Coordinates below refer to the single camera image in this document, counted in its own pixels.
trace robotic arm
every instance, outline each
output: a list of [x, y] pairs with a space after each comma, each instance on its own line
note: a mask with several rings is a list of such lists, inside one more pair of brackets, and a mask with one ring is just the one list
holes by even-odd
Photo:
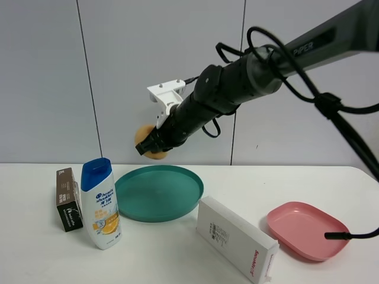
[[[255, 48], [250, 34], [260, 31], [273, 39], [278, 46], [267, 44]], [[159, 102], [163, 111], [156, 127], [136, 145], [142, 155], [147, 152], [166, 152], [182, 145], [187, 138], [206, 123], [222, 115], [234, 114], [240, 104], [276, 92], [286, 77], [298, 73], [305, 81], [303, 70], [353, 56], [364, 51], [379, 51], [379, 1], [362, 0], [318, 27], [303, 34], [287, 45], [282, 45], [269, 32], [260, 28], [248, 31], [249, 48], [242, 53], [224, 44], [216, 49], [226, 63], [225, 67], [209, 65], [197, 78], [194, 91], [183, 100], [185, 85], [196, 78], [174, 80], [148, 88], [150, 97]], [[240, 58], [229, 62], [223, 50]], [[358, 133], [337, 113], [346, 111], [368, 114], [379, 111], [379, 104], [368, 108], [349, 108], [336, 96], [319, 94], [311, 83], [316, 108], [333, 122], [351, 147], [379, 180], [379, 163]], [[364, 235], [326, 233], [330, 239], [369, 238], [379, 235], [379, 229]]]

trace shampoo bottle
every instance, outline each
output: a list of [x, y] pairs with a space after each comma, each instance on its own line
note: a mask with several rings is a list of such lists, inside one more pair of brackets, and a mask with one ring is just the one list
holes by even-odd
[[121, 238], [120, 219], [111, 162], [99, 158], [83, 165], [82, 216], [92, 241], [102, 250]]

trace white mounting bracket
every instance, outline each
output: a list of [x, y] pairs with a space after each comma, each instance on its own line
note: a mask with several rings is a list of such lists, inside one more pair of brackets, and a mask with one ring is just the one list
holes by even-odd
[[180, 105], [183, 101], [182, 95], [185, 89], [185, 82], [183, 80], [173, 80], [159, 85], [147, 87], [150, 93], [150, 99], [157, 102], [162, 108], [162, 112], [158, 115], [156, 128], [160, 129], [162, 124], [170, 115], [170, 110], [173, 106]]

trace brown box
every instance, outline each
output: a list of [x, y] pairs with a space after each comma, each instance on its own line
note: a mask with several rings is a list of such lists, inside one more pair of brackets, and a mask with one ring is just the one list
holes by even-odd
[[75, 189], [78, 184], [69, 167], [57, 170], [57, 209], [62, 219], [65, 231], [72, 231], [83, 227], [80, 208], [75, 201]]

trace white wall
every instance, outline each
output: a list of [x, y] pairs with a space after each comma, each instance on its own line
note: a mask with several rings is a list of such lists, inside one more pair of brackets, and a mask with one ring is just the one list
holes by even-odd
[[[258, 25], [287, 43], [328, 20], [357, 0], [248, 0], [246, 31]], [[268, 41], [253, 37], [257, 45]], [[379, 102], [378, 54], [360, 54], [309, 72], [321, 91], [345, 105]], [[292, 80], [301, 91], [298, 78]], [[379, 156], [379, 114], [343, 115]], [[363, 167], [334, 126], [310, 104], [283, 86], [276, 94], [242, 105], [237, 112], [233, 164], [340, 164]]]
[[[146, 87], [222, 64], [214, 46], [219, 41], [240, 46], [243, 4], [79, 0], [104, 156], [114, 163], [153, 163], [138, 155], [133, 141], [136, 130], [155, 124], [160, 112]], [[199, 131], [163, 162], [229, 164], [234, 118], [219, 121], [217, 140]]]
[[0, 162], [99, 156], [75, 1], [0, 3]]

